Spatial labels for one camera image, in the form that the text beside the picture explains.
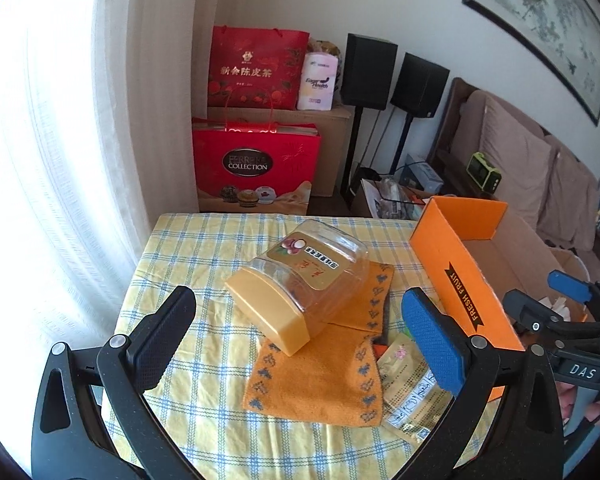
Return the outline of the gold foil sachet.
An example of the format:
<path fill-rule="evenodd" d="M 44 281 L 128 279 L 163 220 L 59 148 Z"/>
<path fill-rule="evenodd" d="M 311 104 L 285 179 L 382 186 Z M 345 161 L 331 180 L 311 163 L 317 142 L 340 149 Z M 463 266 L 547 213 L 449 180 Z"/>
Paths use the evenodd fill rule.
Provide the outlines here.
<path fill-rule="evenodd" d="M 381 425 L 416 448 L 434 431 L 453 396 L 438 386 L 407 334 L 396 335 L 377 366 L 384 410 Z"/>

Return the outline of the clear jar yellow lid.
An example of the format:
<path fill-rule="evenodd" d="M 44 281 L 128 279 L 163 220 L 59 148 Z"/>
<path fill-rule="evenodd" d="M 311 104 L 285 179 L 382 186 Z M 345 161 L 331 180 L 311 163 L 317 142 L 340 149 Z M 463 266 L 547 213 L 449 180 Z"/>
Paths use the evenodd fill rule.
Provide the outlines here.
<path fill-rule="evenodd" d="M 362 289 L 369 270 L 364 243 L 309 219 L 244 264 L 225 285 L 240 312 L 293 356 Z"/>

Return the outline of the yellow checked tablecloth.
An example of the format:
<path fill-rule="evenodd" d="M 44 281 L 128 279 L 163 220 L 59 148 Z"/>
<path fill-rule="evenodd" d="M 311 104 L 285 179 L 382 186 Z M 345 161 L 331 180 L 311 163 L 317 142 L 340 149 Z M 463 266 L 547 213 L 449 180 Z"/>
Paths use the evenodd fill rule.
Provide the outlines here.
<path fill-rule="evenodd" d="M 292 422 L 242 407 L 261 335 L 225 281 L 300 223 L 290 214 L 163 214 L 117 320 L 129 333 L 174 287 L 195 294 L 194 322 L 146 400 L 208 479 L 389 479 L 412 456 L 385 428 Z"/>

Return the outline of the orange cardboard fruit box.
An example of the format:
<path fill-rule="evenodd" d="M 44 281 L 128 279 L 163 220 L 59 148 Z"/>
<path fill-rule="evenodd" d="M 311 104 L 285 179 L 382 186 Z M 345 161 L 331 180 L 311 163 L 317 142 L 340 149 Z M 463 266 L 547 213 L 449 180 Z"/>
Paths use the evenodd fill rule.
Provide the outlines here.
<path fill-rule="evenodd" d="M 442 310 L 465 334 L 496 348 L 524 348 L 502 300 L 519 289 L 535 300 L 564 296 L 547 284 L 559 270 L 587 282 L 590 274 L 569 250 L 550 247 L 506 203 L 431 197 L 410 238 Z"/>

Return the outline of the brown sofa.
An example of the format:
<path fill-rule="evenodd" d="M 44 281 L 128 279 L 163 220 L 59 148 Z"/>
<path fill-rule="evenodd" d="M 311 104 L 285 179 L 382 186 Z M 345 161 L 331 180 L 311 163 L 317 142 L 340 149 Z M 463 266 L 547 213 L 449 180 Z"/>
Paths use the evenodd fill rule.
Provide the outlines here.
<path fill-rule="evenodd" d="M 493 195 L 468 176 L 475 152 L 501 171 Z M 600 185 L 561 140 L 519 108 L 454 78 L 428 162 L 446 192 L 508 203 L 543 242 L 573 252 L 600 281 Z"/>

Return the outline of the orange knitted scarf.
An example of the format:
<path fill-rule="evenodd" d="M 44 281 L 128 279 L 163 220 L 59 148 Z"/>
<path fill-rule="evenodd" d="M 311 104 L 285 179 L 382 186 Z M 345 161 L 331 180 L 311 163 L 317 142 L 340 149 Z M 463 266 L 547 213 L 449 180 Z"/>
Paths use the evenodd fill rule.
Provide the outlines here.
<path fill-rule="evenodd" d="M 293 356 L 262 341 L 242 407 L 258 415 L 377 427 L 382 388 L 374 344 L 384 332 L 394 266 L 372 262 L 361 290 Z"/>

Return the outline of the green portable radio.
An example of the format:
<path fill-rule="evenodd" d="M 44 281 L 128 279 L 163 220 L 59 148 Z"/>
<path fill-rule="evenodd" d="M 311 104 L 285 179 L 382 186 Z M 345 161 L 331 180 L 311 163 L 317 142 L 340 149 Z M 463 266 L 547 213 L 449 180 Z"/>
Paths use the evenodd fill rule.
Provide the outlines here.
<path fill-rule="evenodd" d="M 483 152 L 471 155 L 466 171 L 478 188 L 490 195 L 495 193 L 502 180 L 501 171 L 486 159 Z"/>

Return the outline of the open box with clutter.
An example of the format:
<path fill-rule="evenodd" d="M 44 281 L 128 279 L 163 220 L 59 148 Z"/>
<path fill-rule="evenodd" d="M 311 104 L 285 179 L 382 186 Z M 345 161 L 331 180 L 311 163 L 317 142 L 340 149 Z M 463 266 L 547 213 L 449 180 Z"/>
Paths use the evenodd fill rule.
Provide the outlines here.
<path fill-rule="evenodd" d="M 354 196 L 351 212 L 362 218 L 416 221 L 430 197 L 429 193 L 400 185 L 390 178 L 363 179 Z"/>

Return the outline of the grey electronic device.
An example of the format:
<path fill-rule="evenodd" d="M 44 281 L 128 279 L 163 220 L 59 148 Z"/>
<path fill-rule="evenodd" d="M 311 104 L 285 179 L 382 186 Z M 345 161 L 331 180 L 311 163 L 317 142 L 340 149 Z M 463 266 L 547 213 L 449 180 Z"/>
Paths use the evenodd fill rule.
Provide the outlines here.
<path fill-rule="evenodd" d="M 408 154 L 400 175 L 400 185 L 418 188 L 429 194 L 438 194 L 443 180 L 420 156 Z"/>

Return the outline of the red chocolate collection bag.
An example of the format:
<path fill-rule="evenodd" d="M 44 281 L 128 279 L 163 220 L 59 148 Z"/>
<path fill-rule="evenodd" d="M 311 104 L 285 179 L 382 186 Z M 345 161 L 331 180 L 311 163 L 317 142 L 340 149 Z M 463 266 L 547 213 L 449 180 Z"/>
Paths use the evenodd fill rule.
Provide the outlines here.
<path fill-rule="evenodd" d="M 321 136 L 313 124 L 193 120 L 202 212 L 305 214 Z"/>

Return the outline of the right black speaker on stand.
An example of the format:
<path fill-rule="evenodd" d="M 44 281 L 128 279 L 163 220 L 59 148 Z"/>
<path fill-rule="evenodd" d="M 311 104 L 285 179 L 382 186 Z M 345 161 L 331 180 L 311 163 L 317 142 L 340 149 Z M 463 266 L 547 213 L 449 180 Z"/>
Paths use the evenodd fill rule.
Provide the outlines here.
<path fill-rule="evenodd" d="M 450 71 L 424 58 L 405 53 L 390 104 L 405 113 L 404 125 L 390 166 L 394 174 L 415 118 L 433 118 L 437 113 Z"/>

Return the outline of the black speaker on stand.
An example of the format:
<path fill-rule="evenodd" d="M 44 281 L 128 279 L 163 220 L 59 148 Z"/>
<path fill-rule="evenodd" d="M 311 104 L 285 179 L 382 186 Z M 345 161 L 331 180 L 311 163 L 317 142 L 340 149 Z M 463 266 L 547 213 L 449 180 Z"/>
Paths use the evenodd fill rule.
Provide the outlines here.
<path fill-rule="evenodd" d="M 349 32 L 342 69 L 341 101 L 352 106 L 353 122 L 346 159 L 344 160 L 340 195 L 352 204 L 352 166 L 358 144 L 363 112 L 385 110 L 396 65 L 398 46 L 391 41 Z"/>
<path fill-rule="evenodd" d="M 405 113 L 404 125 L 390 166 L 394 174 L 415 118 L 433 118 L 437 113 L 450 71 L 424 58 L 405 53 L 390 104 Z"/>

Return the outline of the white sheer curtain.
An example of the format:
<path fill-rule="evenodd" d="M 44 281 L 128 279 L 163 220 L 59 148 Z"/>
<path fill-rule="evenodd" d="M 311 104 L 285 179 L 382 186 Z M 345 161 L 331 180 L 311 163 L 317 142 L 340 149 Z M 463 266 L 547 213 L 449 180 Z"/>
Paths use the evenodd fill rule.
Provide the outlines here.
<path fill-rule="evenodd" d="M 218 0 L 0 0 L 0 422 L 47 348 L 114 329 L 152 222 L 193 211 Z"/>

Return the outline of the red tea gift bag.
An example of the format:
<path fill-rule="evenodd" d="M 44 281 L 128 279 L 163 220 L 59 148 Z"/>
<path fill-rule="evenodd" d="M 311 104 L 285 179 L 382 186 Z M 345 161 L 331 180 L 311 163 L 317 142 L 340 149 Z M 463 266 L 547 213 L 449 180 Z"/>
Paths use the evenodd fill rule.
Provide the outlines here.
<path fill-rule="evenodd" d="M 302 30 L 215 26 L 210 107 L 296 107 L 310 34 Z"/>

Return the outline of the white tissue roll pack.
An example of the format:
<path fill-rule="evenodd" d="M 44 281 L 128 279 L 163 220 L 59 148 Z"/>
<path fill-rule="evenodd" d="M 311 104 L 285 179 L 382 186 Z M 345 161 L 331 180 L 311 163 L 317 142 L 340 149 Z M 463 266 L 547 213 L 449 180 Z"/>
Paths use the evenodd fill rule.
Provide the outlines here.
<path fill-rule="evenodd" d="M 310 52 L 304 58 L 298 94 L 298 110 L 332 109 L 338 58 L 326 52 Z"/>

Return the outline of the left black speaker on stand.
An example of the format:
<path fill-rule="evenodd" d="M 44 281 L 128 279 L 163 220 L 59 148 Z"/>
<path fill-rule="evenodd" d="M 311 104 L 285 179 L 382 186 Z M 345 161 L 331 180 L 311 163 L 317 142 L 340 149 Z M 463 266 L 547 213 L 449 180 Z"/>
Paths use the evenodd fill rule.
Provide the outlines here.
<path fill-rule="evenodd" d="M 358 144 L 363 112 L 385 110 L 396 65 L 398 46 L 391 41 L 349 32 L 342 69 L 341 101 L 352 106 L 353 122 L 346 159 L 344 160 L 340 195 L 352 204 L 352 166 Z"/>

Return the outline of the framed ink painting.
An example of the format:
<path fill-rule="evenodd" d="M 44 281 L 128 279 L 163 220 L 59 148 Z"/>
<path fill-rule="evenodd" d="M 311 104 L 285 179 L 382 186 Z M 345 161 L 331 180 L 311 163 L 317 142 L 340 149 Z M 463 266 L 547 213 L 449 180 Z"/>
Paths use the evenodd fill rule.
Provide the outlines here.
<path fill-rule="evenodd" d="M 600 19 L 588 0 L 463 0 L 531 51 L 600 122 Z"/>

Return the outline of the gold patterned gift bag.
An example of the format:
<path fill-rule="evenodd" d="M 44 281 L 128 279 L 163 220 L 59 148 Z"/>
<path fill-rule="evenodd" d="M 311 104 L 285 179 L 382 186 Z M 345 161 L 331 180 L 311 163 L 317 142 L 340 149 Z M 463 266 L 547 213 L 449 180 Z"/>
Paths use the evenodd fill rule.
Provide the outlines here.
<path fill-rule="evenodd" d="M 315 38 L 310 38 L 308 43 L 308 51 L 326 53 L 334 56 L 335 58 L 338 58 L 338 60 L 340 60 L 341 58 L 341 51 L 339 47 L 328 40 L 318 40 Z"/>

